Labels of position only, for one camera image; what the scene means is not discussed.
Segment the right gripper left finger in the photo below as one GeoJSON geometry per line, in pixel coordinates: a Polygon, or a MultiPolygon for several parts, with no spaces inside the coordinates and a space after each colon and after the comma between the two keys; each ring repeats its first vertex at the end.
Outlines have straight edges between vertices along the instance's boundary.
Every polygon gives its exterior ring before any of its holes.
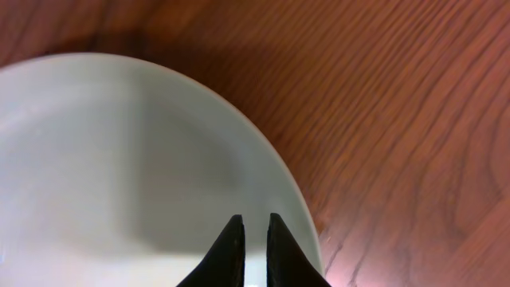
{"type": "Polygon", "coordinates": [[[228,221],[205,257],[177,287],[243,287],[245,228],[240,214],[228,221]]]}

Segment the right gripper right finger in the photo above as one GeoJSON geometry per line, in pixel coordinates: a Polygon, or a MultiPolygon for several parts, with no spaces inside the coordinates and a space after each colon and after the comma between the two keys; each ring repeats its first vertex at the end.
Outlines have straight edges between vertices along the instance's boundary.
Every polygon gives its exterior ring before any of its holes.
{"type": "Polygon", "coordinates": [[[277,213],[271,213],[269,219],[266,270],[268,287],[331,287],[277,213]]]}

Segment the pale green plate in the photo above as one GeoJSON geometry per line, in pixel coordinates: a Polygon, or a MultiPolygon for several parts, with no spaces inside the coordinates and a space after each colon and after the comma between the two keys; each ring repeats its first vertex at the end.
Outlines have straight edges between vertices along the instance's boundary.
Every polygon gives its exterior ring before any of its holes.
{"type": "Polygon", "coordinates": [[[174,286],[239,214],[245,284],[263,286],[272,213],[322,269],[282,158],[189,77],[101,53],[2,69],[2,285],[174,286]]]}

